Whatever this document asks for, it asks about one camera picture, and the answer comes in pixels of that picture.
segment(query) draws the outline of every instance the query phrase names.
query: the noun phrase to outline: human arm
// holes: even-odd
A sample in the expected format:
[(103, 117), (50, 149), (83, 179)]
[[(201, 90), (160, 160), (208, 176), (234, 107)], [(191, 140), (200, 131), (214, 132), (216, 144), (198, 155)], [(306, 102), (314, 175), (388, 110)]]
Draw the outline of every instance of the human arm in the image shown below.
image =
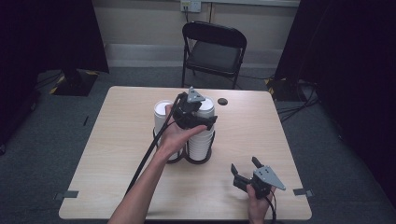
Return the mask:
[[(168, 105), (165, 109), (168, 116), (171, 106)], [(182, 130), (173, 121), (173, 118), (169, 119), (168, 123), (172, 124), (163, 132), (158, 150), (145, 171), (122, 199), (108, 223), (143, 223), (168, 159), (183, 148), (190, 137), (206, 129), (205, 125), (200, 125), (193, 129)]]
[[(265, 199), (257, 199), (256, 191), (251, 185), (247, 185), (247, 195), (248, 195), (248, 220), (250, 224), (263, 224), (265, 215), (267, 214), (269, 203)], [(267, 196), (268, 200), (271, 202), (273, 194), (270, 193)]]

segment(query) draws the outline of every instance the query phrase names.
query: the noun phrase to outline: gray carpet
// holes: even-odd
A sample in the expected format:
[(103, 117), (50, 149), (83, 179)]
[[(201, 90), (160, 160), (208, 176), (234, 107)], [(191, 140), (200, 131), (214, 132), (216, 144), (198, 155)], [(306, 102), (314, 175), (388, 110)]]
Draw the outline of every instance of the gray carpet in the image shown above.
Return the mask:
[[(49, 71), (39, 79), (57, 74)], [(244, 68), (238, 85), (266, 91), (263, 81), (275, 69)], [(88, 97), (56, 96), (54, 83), (40, 88), (36, 110), (7, 143), (0, 157), (0, 223), (106, 223), (106, 220), (61, 220), (58, 192), (67, 190), (107, 90), (112, 86), (179, 87), (180, 67), (111, 68), (101, 74)], [(232, 82), (204, 74), (189, 76), (197, 88), (229, 89)], [(277, 108), (301, 105), (276, 102)], [(85, 118), (89, 119), (84, 126)], [(370, 171), (338, 138), (321, 105), (301, 110), (283, 123), (292, 155), (306, 189), (313, 216), (306, 222), (396, 223), (396, 212)]]

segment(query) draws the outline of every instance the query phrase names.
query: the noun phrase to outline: table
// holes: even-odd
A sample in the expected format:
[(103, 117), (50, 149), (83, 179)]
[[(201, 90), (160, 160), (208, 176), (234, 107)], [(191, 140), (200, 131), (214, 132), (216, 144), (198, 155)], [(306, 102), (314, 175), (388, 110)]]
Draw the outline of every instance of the table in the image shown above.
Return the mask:
[[(64, 219), (110, 218), (123, 198), (153, 137), (154, 106), (188, 89), (112, 87), (106, 96), (59, 215)], [(167, 164), (156, 188), (148, 220), (246, 220), (248, 196), (233, 186), (231, 163), (252, 177), (252, 156), (269, 165), (286, 186), (276, 191), (278, 219), (309, 219), (311, 210), (301, 189), (287, 139), (271, 95), (266, 91), (197, 90), (215, 101), (216, 138), (212, 156), (196, 165), (185, 159)]]

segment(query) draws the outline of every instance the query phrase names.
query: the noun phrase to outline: black chair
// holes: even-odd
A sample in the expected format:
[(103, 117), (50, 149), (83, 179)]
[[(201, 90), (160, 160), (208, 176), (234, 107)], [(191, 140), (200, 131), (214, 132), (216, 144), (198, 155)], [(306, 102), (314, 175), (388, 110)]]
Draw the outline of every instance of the black chair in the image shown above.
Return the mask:
[(192, 21), (183, 26), (184, 59), (181, 87), (186, 68), (212, 75), (233, 78), (235, 89), (243, 62), (247, 39), (238, 30), (204, 21)]

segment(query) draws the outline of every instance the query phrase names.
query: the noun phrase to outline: paper cup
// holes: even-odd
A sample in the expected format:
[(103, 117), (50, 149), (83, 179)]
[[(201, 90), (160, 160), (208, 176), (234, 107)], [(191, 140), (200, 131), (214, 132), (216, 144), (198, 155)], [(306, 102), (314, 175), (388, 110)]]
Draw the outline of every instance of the paper cup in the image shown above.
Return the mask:
[(201, 103), (201, 107), (195, 113), (196, 116), (206, 119), (215, 116), (215, 105), (210, 97), (205, 96), (205, 100)]
[(189, 157), (195, 161), (202, 161), (206, 158), (207, 150), (194, 150), (193, 148), (190, 148), (189, 151)]
[(154, 129), (158, 133), (166, 121), (165, 106), (172, 105), (170, 100), (161, 100), (154, 106)]

